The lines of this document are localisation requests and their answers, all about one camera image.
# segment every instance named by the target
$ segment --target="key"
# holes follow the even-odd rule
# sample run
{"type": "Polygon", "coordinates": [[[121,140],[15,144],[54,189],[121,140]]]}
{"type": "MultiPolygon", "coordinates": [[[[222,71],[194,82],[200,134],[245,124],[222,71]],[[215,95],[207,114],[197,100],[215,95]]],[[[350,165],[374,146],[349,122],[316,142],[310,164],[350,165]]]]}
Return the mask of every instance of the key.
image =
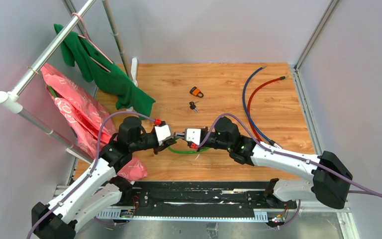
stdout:
{"type": "Polygon", "coordinates": [[[198,113],[198,109],[197,109],[197,106],[195,106],[195,104],[198,103],[198,101],[196,102],[190,102],[190,109],[193,110],[194,112],[198,113]]]}

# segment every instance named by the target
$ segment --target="red connector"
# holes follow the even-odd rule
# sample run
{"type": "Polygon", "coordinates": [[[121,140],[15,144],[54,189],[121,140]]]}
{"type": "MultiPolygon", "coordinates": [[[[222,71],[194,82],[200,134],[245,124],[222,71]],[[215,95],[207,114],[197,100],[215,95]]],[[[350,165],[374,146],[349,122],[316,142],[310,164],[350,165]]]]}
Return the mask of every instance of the red connector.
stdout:
{"type": "Polygon", "coordinates": [[[160,125],[162,123],[162,120],[159,118],[154,119],[154,125],[160,125]]]}
{"type": "Polygon", "coordinates": [[[197,144],[195,144],[195,143],[192,143],[191,144],[191,146],[190,146],[190,148],[193,148],[193,149],[198,149],[198,147],[197,147],[198,145],[197,144]]]}

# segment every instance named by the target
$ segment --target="wooden surface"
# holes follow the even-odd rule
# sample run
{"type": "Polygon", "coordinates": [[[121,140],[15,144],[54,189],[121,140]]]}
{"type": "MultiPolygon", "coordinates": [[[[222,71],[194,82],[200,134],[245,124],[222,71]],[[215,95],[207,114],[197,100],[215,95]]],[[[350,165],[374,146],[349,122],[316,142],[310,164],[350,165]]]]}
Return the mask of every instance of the wooden surface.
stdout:
{"type": "MultiPolygon", "coordinates": [[[[262,64],[140,64],[138,86],[156,102],[151,117],[160,118],[173,131],[183,132],[187,127],[210,127],[219,114],[235,114],[249,128],[242,106],[242,89],[248,77],[260,66],[267,68],[253,77],[247,87],[246,99],[260,84],[274,78],[289,75],[289,78],[262,88],[251,103],[251,116],[259,129],[284,149],[302,153],[313,153],[294,84],[286,63],[262,64]],[[197,86],[204,93],[202,99],[189,91],[197,86]],[[189,108],[190,101],[199,101],[200,113],[189,108]]],[[[97,99],[116,112],[116,96],[98,92],[97,99]]],[[[122,123],[124,116],[114,117],[115,126],[122,123]]],[[[152,125],[143,121],[146,130],[152,125]]],[[[239,126],[242,134],[247,135],[239,126]]],[[[184,141],[172,148],[189,150],[184,141]]],[[[154,155],[152,150],[134,153],[147,167],[149,176],[143,180],[270,180],[272,178],[294,179],[294,175],[268,167],[240,165],[229,158],[226,151],[210,149],[200,154],[181,155],[167,149],[154,155]]],[[[87,168],[82,161],[77,167],[78,177],[87,168]]]]}

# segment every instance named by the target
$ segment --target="white wall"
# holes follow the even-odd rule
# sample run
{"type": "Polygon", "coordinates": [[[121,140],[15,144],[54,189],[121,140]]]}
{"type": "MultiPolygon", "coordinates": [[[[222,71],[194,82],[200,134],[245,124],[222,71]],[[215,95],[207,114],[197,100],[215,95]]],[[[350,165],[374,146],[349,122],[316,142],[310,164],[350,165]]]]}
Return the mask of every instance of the white wall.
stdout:
{"type": "MultiPolygon", "coordinates": [[[[60,0],[0,0],[0,91],[9,91],[55,36],[53,23],[69,15],[60,0]]],[[[50,63],[82,82],[78,71],[62,62],[60,50],[50,63]]],[[[93,84],[82,84],[89,91],[93,84]]],[[[71,129],[35,77],[20,97],[25,108],[74,139],[71,129]]],[[[0,239],[25,238],[31,208],[48,202],[64,183],[73,159],[42,131],[0,106],[0,239]]]]}
{"type": "MultiPolygon", "coordinates": [[[[79,9],[85,0],[73,2],[79,9]]],[[[125,52],[142,63],[295,63],[329,2],[109,0],[125,52]]],[[[96,5],[86,26],[120,62],[103,6],[96,5]]]]}
{"type": "MultiPolygon", "coordinates": [[[[301,74],[323,148],[382,192],[382,1],[341,1],[301,74]]],[[[382,238],[382,199],[349,205],[360,237],[382,238]]]]}

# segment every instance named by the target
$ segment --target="green garment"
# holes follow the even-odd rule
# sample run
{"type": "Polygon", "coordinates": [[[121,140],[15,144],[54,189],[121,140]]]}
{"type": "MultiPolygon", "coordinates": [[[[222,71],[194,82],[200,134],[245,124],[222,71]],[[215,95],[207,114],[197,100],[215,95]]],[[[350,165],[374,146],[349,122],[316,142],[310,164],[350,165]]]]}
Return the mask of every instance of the green garment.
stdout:
{"type": "MultiPolygon", "coordinates": [[[[56,33],[63,28],[59,24],[54,24],[54,27],[56,33]]],[[[94,80],[101,91],[118,96],[117,109],[134,107],[135,111],[150,116],[155,100],[136,87],[116,64],[110,63],[86,39],[71,31],[61,44],[61,49],[65,63],[74,67],[77,62],[85,81],[94,80]],[[104,70],[92,58],[110,72],[104,70]]]]}

